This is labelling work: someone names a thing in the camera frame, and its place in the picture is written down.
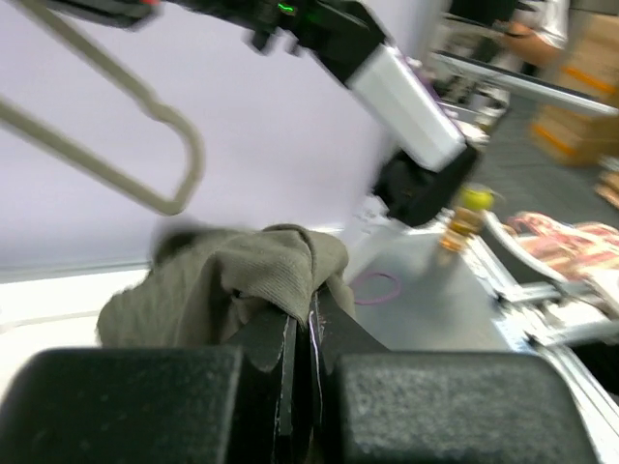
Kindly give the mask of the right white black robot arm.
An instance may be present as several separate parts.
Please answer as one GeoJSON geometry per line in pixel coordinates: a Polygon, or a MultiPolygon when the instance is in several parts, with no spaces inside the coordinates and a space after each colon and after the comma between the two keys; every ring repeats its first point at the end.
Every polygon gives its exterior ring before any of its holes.
{"type": "Polygon", "coordinates": [[[181,7],[251,31],[264,51],[278,31],[304,48],[398,141],[372,193],[410,227],[434,219],[456,196],[479,153],[439,106],[382,26],[358,1],[183,1],[181,7]]]}

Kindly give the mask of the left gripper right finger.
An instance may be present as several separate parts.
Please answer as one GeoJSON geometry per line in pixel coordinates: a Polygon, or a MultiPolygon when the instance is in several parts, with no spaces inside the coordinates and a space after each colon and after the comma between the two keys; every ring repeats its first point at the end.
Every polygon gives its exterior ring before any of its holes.
{"type": "Polygon", "coordinates": [[[326,290],[309,307],[326,463],[594,463],[566,382],[535,355],[394,352],[326,290]]]}

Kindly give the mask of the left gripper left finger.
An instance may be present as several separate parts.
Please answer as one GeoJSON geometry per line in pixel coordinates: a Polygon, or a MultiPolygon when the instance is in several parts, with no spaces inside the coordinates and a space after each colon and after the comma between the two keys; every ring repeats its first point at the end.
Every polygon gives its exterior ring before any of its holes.
{"type": "Polygon", "coordinates": [[[268,309],[222,345],[52,349],[1,406],[5,463],[273,463],[291,433],[296,321],[268,309]]]}

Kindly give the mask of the olive green shorts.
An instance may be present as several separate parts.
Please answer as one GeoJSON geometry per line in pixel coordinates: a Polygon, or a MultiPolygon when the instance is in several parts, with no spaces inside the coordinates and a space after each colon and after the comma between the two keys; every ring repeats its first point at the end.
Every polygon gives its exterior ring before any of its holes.
{"type": "Polygon", "coordinates": [[[305,326],[321,287],[353,315],[347,264],[343,242],[299,225],[177,230],[155,248],[144,279],[103,306],[99,341],[105,348],[216,344],[269,305],[305,326]]]}

